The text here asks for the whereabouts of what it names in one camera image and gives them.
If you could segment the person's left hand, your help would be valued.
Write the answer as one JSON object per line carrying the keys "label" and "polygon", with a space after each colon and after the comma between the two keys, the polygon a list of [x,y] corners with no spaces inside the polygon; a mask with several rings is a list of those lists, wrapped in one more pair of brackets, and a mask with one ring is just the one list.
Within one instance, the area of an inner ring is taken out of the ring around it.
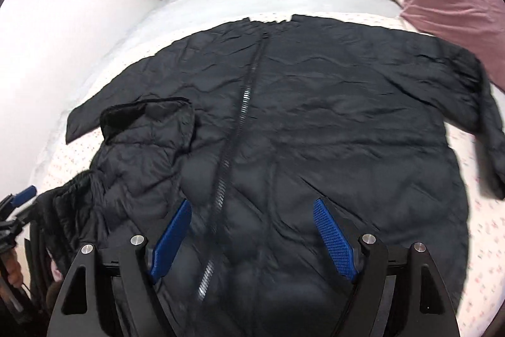
{"label": "person's left hand", "polygon": [[21,265],[17,258],[15,249],[12,249],[3,255],[3,263],[8,272],[8,280],[10,285],[21,288],[23,284],[23,274]]}

